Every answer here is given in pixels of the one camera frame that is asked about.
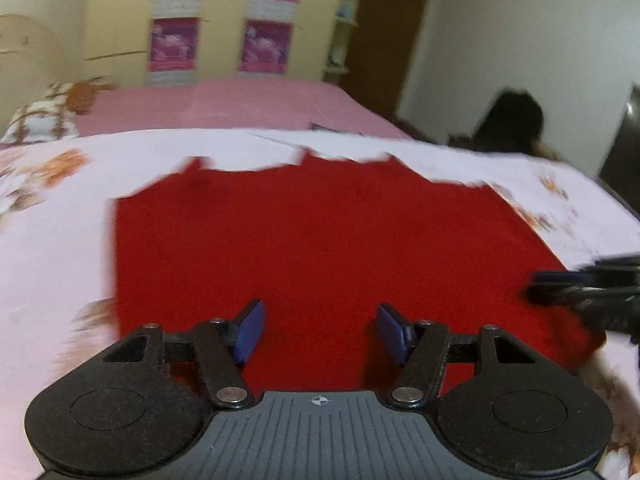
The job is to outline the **lower left purple poster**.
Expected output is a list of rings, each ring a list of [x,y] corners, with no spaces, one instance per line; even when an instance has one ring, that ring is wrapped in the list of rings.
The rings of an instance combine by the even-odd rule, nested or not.
[[[194,84],[196,50],[197,18],[158,18],[152,21],[145,85],[168,88]]]

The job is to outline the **white patterned pillow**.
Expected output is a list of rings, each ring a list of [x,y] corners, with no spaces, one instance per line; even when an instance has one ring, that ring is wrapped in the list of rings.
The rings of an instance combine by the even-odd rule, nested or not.
[[[75,113],[66,107],[72,84],[51,84],[44,98],[20,107],[2,133],[2,145],[34,144],[77,138]]]

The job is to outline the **brown wooden door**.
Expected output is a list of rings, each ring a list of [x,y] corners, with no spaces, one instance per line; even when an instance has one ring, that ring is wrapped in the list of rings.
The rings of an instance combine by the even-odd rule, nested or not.
[[[396,117],[426,0],[360,0],[341,88],[387,120]]]

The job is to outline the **cream round headboard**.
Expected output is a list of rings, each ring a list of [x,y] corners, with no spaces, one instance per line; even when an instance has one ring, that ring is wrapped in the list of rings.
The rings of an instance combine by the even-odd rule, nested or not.
[[[75,78],[55,34],[20,14],[1,15],[1,131],[22,106],[39,101],[51,84]]]

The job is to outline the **white floral duvet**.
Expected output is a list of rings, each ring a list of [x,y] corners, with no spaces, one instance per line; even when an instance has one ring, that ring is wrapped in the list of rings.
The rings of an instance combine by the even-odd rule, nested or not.
[[[12,148],[1,155],[1,187],[56,156],[88,162],[40,202],[1,222],[1,474],[33,479],[40,465],[27,443],[29,401],[113,341],[103,299],[113,198],[206,157],[222,170],[292,164],[303,150],[328,159],[394,155],[434,182],[486,183],[519,211],[540,214],[540,236],[570,268],[639,248],[639,223],[596,182],[560,162],[481,155],[413,140],[348,133],[260,129],[167,129],[100,134]]]

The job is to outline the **black television screen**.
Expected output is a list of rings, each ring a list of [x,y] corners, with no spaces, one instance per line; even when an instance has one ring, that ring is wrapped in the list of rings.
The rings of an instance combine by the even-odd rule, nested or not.
[[[633,86],[623,109],[623,119],[599,178],[629,208],[639,212],[640,194],[640,92]]]

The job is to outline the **lower right purple poster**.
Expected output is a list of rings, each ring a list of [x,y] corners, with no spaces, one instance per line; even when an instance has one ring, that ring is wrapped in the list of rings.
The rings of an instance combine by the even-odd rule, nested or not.
[[[288,23],[248,20],[238,71],[243,74],[284,75],[293,27]]]

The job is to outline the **orange striped pillow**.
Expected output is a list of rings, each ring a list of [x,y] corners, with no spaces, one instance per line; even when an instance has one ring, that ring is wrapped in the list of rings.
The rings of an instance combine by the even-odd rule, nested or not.
[[[66,93],[64,106],[76,115],[88,114],[100,92],[113,91],[116,88],[116,84],[100,80],[75,82]]]

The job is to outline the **pink checked bedsheet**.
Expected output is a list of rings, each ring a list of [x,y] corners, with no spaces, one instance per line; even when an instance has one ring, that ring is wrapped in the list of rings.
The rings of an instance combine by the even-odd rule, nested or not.
[[[268,77],[101,92],[90,112],[76,117],[76,126],[82,136],[189,128],[320,128],[383,139],[408,136],[333,84]]]

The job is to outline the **red knit sweater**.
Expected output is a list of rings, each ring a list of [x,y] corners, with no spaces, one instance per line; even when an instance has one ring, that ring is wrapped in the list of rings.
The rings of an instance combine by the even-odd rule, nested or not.
[[[262,300],[243,372],[254,391],[390,385],[396,366],[374,325],[382,302],[456,333],[500,326],[568,370],[605,340],[523,298],[532,273],[560,263],[492,188],[433,183],[396,158],[308,155],[245,172],[194,160],[117,200],[113,240],[123,333],[187,330]]]

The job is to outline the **cream wardrobe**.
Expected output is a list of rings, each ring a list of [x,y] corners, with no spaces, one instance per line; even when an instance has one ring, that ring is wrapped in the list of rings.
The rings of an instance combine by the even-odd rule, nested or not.
[[[334,29],[338,0],[299,0],[293,13],[286,76],[320,81]],[[88,0],[82,71],[111,76],[124,88],[141,88],[151,44],[153,0]],[[202,0],[196,48],[199,81],[238,73],[250,0]]]

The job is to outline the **black chair with jacket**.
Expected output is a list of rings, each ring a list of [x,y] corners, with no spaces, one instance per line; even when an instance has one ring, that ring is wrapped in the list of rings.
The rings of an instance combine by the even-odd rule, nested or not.
[[[470,136],[450,134],[450,148],[533,155],[544,130],[544,112],[526,90],[502,90]]]

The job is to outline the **cream corner shelf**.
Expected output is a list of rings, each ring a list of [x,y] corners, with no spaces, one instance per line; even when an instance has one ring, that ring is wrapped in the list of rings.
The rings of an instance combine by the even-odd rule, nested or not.
[[[349,74],[346,60],[350,37],[358,27],[357,13],[359,3],[360,0],[337,0],[331,41],[323,71],[323,81],[334,84],[334,86],[340,86],[341,79]]]

